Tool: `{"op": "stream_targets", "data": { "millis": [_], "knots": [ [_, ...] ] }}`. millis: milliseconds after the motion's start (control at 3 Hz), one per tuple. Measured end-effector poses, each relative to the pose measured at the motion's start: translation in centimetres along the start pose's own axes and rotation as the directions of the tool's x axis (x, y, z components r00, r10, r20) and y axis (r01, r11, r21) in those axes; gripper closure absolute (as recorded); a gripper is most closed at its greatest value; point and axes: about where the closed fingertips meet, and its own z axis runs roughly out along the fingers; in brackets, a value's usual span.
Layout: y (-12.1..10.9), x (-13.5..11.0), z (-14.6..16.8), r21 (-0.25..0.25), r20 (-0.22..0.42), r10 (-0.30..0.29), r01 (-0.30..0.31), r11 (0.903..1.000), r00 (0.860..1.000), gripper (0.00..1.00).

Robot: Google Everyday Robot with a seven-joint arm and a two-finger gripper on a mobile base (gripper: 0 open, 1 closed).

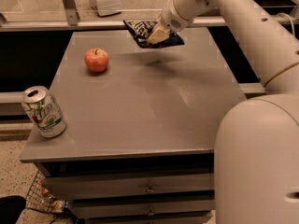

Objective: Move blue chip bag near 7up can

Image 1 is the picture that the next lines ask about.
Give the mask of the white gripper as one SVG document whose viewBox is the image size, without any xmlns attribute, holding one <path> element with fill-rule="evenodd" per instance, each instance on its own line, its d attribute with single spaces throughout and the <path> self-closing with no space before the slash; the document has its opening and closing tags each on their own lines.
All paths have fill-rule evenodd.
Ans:
<svg viewBox="0 0 299 224">
<path fill-rule="evenodd" d="M 151 44 L 166 40 L 170 36 L 170 30 L 179 32 L 186 28 L 190 22 L 190 8 L 183 0 L 168 0 L 160 21 L 161 23 L 149 28 L 147 41 Z"/>
</svg>

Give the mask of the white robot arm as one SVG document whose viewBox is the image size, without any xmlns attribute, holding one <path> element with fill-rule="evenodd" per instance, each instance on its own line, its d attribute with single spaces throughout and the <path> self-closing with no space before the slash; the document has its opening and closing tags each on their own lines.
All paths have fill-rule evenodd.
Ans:
<svg viewBox="0 0 299 224">
<path fill-rule="evenodd" d="M 265 90 L 233 107 L 218 129 L 216 224 L 299 224 L 299 41 L 253 0 L 169 0 L 149 40 L 213 7 Z"/>
</svg>

